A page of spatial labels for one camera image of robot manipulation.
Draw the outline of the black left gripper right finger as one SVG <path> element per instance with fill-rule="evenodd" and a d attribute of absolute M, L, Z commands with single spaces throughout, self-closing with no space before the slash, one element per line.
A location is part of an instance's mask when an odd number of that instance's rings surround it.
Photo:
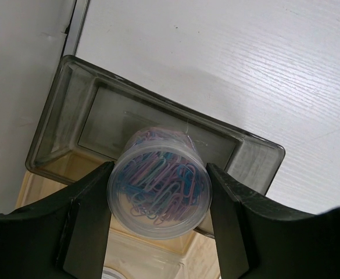
<path fill-rule="evenodd" d="M 340 278 L 340 207 L 289 208 L 215 164 L 210 213 L 223 278 Z"/>

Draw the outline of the clear paper clip jar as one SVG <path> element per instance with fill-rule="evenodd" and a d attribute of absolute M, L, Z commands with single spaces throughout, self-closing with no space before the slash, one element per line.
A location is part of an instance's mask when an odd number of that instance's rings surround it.
<path fill-rule="evenodd" d="M 210 177 L 194 142 L 166 127 L 137 131 L 109 177 L 108 204 L 126 229 L 144 238 L 182 236 L 206 217 Z"/>

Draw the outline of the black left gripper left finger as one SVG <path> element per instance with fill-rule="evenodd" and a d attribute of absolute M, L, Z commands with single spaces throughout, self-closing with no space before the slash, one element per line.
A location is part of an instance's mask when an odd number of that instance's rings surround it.
<path fill-rule="evenodd" d="M 0 278 L 101 278 L 113 167 L 103 163 L 45 198 L 0 214 Z"/>

